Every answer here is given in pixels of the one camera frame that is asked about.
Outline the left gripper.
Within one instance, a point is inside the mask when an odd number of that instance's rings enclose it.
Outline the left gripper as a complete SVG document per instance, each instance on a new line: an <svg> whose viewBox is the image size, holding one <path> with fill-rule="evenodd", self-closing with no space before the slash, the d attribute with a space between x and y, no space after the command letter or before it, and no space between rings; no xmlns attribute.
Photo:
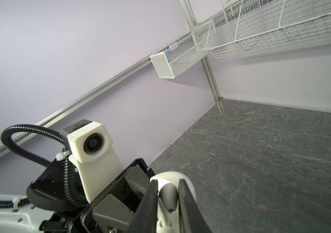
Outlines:
<svg viewBox="0 0 331 233"><path fill-rule="evenodd" d="M137 158L86 207L52 215L40 225L43 233L124 233L155 173Z"/></svg>

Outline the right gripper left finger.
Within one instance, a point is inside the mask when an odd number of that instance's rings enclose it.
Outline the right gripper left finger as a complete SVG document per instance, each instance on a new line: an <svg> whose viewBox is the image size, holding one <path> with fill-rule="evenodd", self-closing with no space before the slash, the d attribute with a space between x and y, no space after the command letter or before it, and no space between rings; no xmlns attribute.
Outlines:
<svg viewBox="0 0 331 233"><path fill-rule="evenodd" d="M158 209L158 181L152 180L130 223L128 233L155 233Z"/></svg>

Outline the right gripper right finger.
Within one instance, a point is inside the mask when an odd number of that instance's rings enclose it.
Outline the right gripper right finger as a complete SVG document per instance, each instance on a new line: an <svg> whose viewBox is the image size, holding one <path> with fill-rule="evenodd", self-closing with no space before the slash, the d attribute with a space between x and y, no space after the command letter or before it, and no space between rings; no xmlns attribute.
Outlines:
<svg viewBox="0 0 331 233"><path fill-rule="evenodd" d="M185 179L178 184L179 231L180 233L211 233Z"/></svg>

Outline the white earbud charging case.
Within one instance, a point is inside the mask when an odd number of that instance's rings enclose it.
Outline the white earbud charging case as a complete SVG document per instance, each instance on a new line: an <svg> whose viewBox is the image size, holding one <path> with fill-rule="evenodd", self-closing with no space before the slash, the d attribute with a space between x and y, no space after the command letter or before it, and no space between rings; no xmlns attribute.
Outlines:
<svg viewBox="0 0 331 233"><path fill-rule="evenodd" d="M186 175L176 171L167 171L151 177L151 181L158 181L156 223L156 231L158 233L178 233L180 231L178 206L178 186L180 179L186 181L193 199L196 200L195 188Z"/></svg>

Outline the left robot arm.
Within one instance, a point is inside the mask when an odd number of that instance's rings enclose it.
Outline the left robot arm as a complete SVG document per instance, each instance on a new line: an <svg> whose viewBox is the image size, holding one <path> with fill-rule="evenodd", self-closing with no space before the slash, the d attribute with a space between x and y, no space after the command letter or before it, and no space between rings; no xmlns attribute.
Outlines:
<svg viewBox="0 0 331 233"><path fill-rule="evenodd" d="M53 161L16 144L15 133L42 135L63 144ZM41 233L124 233L154 171L141 158L124 168L106 128L81 120L60 132L30 124L1 134L13 153L45 167L26 197L0 199L0 230Z"/></svg>

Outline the white mesh box basket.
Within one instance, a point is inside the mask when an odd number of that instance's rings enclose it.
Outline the white mesh box basket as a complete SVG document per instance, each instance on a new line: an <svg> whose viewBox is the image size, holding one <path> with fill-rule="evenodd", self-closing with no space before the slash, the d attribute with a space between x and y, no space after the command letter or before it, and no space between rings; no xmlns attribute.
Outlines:
<svg viewBox="0 0 331 233"><path fill-rule="evenodd" d="M150 60L159 78L176 79L204 58L208 54L206 50L208 31L208 24L200 25L152 54Z"/></svg>

